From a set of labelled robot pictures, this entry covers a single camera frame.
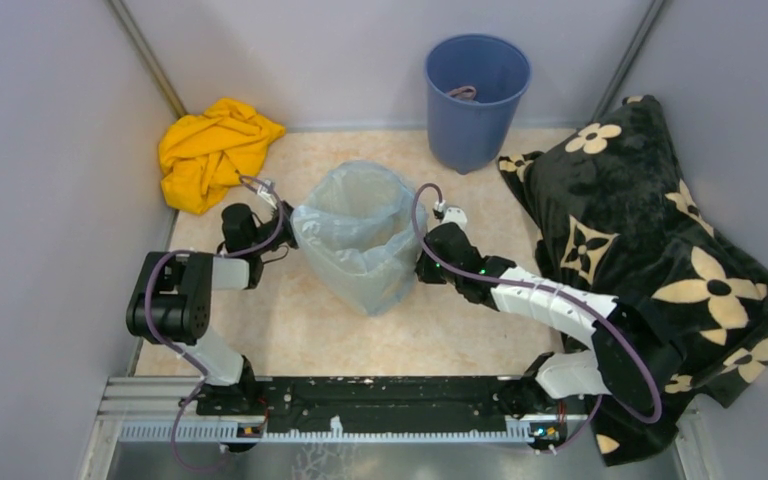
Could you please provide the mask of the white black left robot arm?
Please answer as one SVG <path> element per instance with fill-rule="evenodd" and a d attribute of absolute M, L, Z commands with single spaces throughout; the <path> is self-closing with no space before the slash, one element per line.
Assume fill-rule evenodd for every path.
<path fill-rule="evenodd" d="M 249 360 L 210 326 L 212 294 L 256 288 L 267 264 L 264 254 L 298 247 L 292 213 L 280 201 L 271 219 L 261 222 L 249 205 L 236 203 L 222 211 L 218 252 L 148 253 L 125 314 L 132 336 L 181 355 L 237 414 L 257 406 L 260 388 Z"/>

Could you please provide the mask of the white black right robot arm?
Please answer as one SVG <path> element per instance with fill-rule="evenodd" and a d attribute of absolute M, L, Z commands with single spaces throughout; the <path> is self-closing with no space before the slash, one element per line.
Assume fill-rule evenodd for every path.
<path fill-rule="evenodd" d="M 583 345 L 538 366 L 523 385 L 529 408 L 548 412 L 561 398 L 610 395 L 643 423 L 660 419 L 661 392 L 685 350 L 649 301 L 579 290 L 483 256 L 454 222 L 413 232 L 422 249 L 420 282 L 450 284 L 472 304 L 539 321 Z"/>

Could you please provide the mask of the blue plastic trash bin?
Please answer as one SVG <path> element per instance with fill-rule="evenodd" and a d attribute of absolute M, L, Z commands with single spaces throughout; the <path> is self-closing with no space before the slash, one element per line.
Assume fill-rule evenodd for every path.
<path fill-rule="evenodd" d="M 499 37 L 464 34 L 448 38 L 428 53 L 427 138 L 431 153 L 462 175 L 484 168 L 501 151 L 532 66 L 515 45 Z M 475 102 L 447 93 L 471 85 Z"/>

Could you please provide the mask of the yellow crumpled cloth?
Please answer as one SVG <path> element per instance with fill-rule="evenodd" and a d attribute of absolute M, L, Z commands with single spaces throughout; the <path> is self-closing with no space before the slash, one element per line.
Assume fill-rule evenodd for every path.
<path fill-rule="evenodd" d="M 286 128 L 254 107 L 223 97 L 199 115 L 172 124 L 157 146 L 164 200 L 172 209 L 201 215 L 218 204 L 240 177 L 255 177 L 270 146 Z"/>

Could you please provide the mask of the black floral blanket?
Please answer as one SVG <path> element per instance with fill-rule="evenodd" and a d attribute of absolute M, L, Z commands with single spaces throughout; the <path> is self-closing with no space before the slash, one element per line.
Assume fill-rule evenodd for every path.
<path fill-rule="evenodd" d="M 697 395 L 729 407 L 767 368 L 768 270 L 704 219 L 655 97 L 626 97 L 550 150 L 497 167 L 539 230 L 544 277 L 642 300 L 685 348 L 658 422 L 603 400 L 592 429 L 605 464 L 663 452 Z"/>

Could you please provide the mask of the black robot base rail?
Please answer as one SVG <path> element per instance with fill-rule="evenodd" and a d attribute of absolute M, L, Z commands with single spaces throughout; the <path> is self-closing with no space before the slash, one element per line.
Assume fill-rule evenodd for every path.
<path fill-rule="evenodd" d="M 196 377 L 109 379 L 98 409 L 130 442 L 266 444 L 490 443 L 552 451 L 587 417 L 517 376 Z"/>

